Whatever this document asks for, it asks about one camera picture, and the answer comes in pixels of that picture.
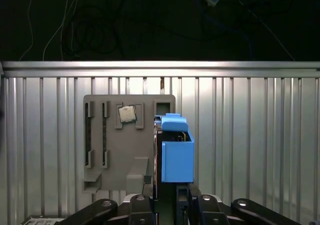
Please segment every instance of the silver metal panel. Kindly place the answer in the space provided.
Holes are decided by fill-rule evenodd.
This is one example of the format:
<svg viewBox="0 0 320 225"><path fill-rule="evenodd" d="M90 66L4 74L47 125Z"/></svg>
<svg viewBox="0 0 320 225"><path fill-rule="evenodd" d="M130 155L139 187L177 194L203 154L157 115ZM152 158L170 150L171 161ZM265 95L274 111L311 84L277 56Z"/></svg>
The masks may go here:
<svg viewBox="0 0 320 225"><path fill-rule="evenodd" d="M266 84L264 78L252 78L250 81L249 198L262 205L266 205Z"/></svg>
<svg viewBox="0 0 320 225"><path fill-rule="evenodd" d="M6 79L1 79L2 93L0 94L0 108L2 111L7 109L8 85ZM2 182L0 182L0 224L8 224L9 219L9 204L8 204L8 166L7 166L7 121L8 114L4 113L4 119L0 120L0 175Z"/></svg>
<svg viewBox="0 0 320 225"><path fill-rule="evenodd" d="M250 84L247 78L233 80L233 177L232 194L249 197Z"/></svg>
<svg viewBox="0 0 320 225"><path fill-rule="evenodd" d="M300 220L313 219L315 192L315 79L303 78L301 84L301 163Z"/></svg>
<svg viewBox="0 0 320 225"><path fill-rule="evenodd" d="M39 215L44 210L43 113L41 111L42 78L26 79L26 186L27 214Z"/></svg>
<svg viewBox="0 0 320 225"><path fill-rule="evenodd" d="M320 219L319 62L2 65L1 224L122 202L125 191L83 194L87 94L173 94L203 193L250 198L302 224Z"/></svg>
<svg viewBox="0 0 320 225"><path fill-rule="evenodd" d="M198 135L198 184L202 193L212 192L214 174L214 80L199 78L199 135Z"/></svg>
<svg viewBox="0 0 320 225"><path fill-rule="evenodd" d="M58 214L58 93L57 79L43 79L43 175L44 213Z"/></svg>

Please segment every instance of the gray mounting board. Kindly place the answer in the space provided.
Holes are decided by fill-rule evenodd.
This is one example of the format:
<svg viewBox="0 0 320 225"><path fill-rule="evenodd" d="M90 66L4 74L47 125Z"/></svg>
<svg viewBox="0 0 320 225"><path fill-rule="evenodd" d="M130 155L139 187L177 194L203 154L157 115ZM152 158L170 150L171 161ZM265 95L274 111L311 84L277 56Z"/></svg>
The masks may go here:
<svg viewBox="0 0 320 225"><path fill-rule="evenodd" d="M154 173L154 116L174 113L173 95L86 95L84 192L141 193ZM136 121L121 123L119 108L133 105Z"/></svg>

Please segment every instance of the blue box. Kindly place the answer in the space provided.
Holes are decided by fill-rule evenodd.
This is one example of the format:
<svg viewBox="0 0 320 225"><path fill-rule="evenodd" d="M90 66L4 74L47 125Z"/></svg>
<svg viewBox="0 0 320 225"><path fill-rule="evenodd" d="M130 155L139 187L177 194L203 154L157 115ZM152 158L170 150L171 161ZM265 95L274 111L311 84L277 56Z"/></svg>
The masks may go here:
<svg viewBox="0 0 320 225"><path fill-rule="evenodd" d="M180 114L167 113L161 118L163 131L188 133L190 141L162 141L161 181L163 183L193 183L195 140L187 120Z"/></svg>

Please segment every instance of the white cable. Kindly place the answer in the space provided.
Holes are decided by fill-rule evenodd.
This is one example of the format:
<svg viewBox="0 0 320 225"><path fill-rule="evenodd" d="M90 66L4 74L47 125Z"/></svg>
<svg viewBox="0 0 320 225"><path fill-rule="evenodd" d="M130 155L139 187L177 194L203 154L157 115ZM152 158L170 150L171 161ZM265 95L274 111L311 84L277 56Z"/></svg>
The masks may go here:
<svg viewBox="0 0 320 225"><path fill-rule="evenodd" d="M78 6L78 0L76 0L76 2L75 2L75 6L74 6L74 10L73 10L72 16L75 15L77 6ZM73 22L71 22L71 51L72 51L72 52L74 51L74 23L73 23Z"/></svg>
<svg viewBox="0 0 320 225"><path fill-rule="evenodd" d="M238 2L245 7L242 1L238 0ZM271 35L277 40L277 42L280 44L280 46L283 48L283 50L290 56L290 58L295 61L295 58L291 55L291 53L286 49L286 47L282 44L282 42L279 40L279 38L274 34L274 32L271 30L271 28L265 24L264 21L262 21L253 11L248 9L249 13L251 13L256 19L259 20L260 23L271 33Z"/></svg>
<svg viewBox="0 0 320 225"><path fill-rule="evenodd" d="M68 7L69 0L66 0L65 2L65 7L64 7L64 15L62 19L62 24L61 24L61 35L60 35L60 53L61 53L61 61L64 60L64 53L62 52L62 33L64 31L64 25L65 25L65 20L66 20L66 15L67 15L67 7Z"/></svg>
<svg viewBox="0 0 320 225"><path fill-rule="evenodd" d="M71 5L70 5L67 13L65 14L65 16L64 16L63 19L62 19L61 25L58 27L58 29L55 31L55 33L53 34L53 36L50 38L50 40L48 41L48 43L47 43L46 46L44 47L44 50L43 50L43 53L42 53L42 61L45 60L45 54L46 54L46 51L47 51L48 46L50 45L50 43L52 42L52 40L55 38L55 36L56 36L57 33L59 32L59 30L60 30L60 29L63 29L64 21L66 20L67 15L68 15L69 12L71 11L71 8L72 8L72 6L74 5L74 3L75 3L75 6L74 6L74 10L73 10L73 15L75 14L75 12L76 12L76 7L77 7L77 4L78 4L78 0L73 0L73 1L72 1L72 3L71 3Z"/></svg>
<svg viewBox="0 0 320 225"><path fill-rule="evenodd" d="M32 0L30 0L29 2L29 7L27 10L27 17L28 17L28 22L29 22L29 28L30 28L30 32L31 32L31 45L29 46L29 48L21 55L19 61L22 60L22 58L32 49L32 47L34 46L34 33L32 31L32 24L31 24L31 20L30 20L30 9L31 9L31 4L32 4Z"/></svg>
<svg viewBox="0 0 320 225"><path fill-rule="evenodd" d="M66 16L68 15L68 13L70 12L71 10L71 7L73 6L73 4L75 3L76 0L73 0L70 7L69 7L69 10L68 12L66 13ZM58 29L55 31L55 33L53 34L53 36L50 38L50 40L48 41L48 43L45 45L44 49L43 49L43 53L42 53L42 61L45 60L45 55L46 55L46 50L49 46L49 44L51 43L51 41L55 38L55 36L57 35L57 33L59 32L59 30L62 28L62 23L61 25L58 27Z"/></svg>

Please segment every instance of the metal bolt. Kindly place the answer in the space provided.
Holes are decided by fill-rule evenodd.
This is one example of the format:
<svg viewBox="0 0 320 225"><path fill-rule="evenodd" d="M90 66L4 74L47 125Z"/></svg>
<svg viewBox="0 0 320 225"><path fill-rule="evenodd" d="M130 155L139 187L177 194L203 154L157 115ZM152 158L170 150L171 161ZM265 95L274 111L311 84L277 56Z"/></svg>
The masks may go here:
<svg viewBox="0 0 320 225"><path fill-rule="evenodd" d="M111 202L109 202L109 201L104 201L102 203L102 207L109 207L109 206L111 206Z"/></svg>
<svg viewBox="0 0 320 225"><path fill-rule="evenodd" d="M145 200L145 197L144 197L144 196L138 196L136 199L137 199L138 201L143 201L143 200Z"/></svg>
<svg viewBox="0 0 320 225"><path fill-rule="evenodd" d="M203 198L204 200L206 200L206 201L209 201L209 200L211 199L211 197L208 196L208 195L204 195L202 198Z"/></svg>
<svg viewBox="0 0 320 225"><path fill-rule="evenodd" d="M241 200L239 200L239 201L238 201L238 204L239 204L240 206L242 206L242 207L247 206L247 202L246 202L246 201L241 201Z"/></svg>

